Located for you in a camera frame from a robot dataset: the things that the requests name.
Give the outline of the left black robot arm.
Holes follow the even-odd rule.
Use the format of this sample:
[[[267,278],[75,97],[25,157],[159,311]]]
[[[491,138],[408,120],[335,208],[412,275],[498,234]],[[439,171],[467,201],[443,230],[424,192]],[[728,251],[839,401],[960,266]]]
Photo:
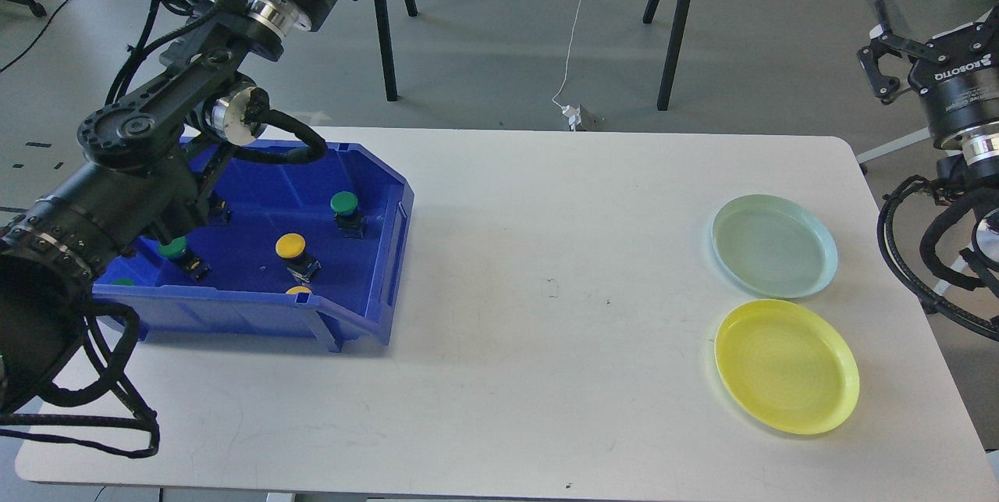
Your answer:
[[[159,450],[155,411],[125,374],[140,320],[93,287],[136,239],[207,225],[229,160],[318,161],[317,132],[240,71],[321,28],[338,0],[151,0],[102,108],[79,125],[85,164],[2,228],[2,435],[126,458]]]

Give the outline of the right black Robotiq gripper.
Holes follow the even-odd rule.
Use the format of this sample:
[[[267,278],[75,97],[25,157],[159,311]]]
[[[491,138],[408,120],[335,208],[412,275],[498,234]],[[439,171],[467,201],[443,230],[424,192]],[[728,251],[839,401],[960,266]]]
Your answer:
[[[970,152],[974,141],[996,137],[997,28],[966,24],[922,44],[896,35],[884,0],[876,0],[873,7],[878,23],[857,59],[875,98],[892,103],[911,90],[902,89],[898,77],[879,68],[885,55],[909,57],[915,61],[909,83],[918,93],[935,148]]]

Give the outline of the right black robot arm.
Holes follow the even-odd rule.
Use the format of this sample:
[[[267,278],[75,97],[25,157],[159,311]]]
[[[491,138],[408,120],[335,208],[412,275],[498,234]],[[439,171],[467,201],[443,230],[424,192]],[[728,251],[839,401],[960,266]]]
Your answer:
[[[910,176],[884,196],[876,225],[879,251],[926,314],[996,340],[996,316],[969,312],[915,273],[897,246],[895,218],[912,195],[930,197],[941,212],[920,239],[921,263],[939,282],[997,294],[997,11],[918,42],[894,32],[884,0],[876,0],[874,10],[877,25],[856,54],[871,91],[884,105],[908,92],[916,95],[928,138],[944,152],[934,178]]]

